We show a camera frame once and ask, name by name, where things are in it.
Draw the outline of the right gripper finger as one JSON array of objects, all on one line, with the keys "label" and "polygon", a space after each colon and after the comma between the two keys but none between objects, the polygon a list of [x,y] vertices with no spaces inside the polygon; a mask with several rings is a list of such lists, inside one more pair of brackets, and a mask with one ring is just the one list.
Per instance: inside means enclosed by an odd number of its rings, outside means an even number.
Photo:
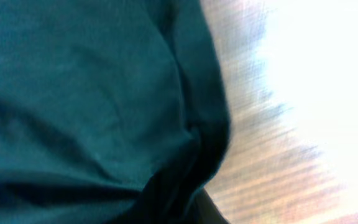
[{"label": "right gripper finger", "polygon": [[205,189],[195,197],[197,224],[229,224]]}]

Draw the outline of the black shorts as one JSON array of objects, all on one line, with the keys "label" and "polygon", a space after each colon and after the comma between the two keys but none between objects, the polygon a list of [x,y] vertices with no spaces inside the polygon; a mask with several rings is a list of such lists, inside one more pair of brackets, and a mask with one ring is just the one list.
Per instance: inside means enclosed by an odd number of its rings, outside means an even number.
[{"label": "black shorts", "polygon": [[230,123],[199,1],[0,0],[0,223],[197,223]]}]

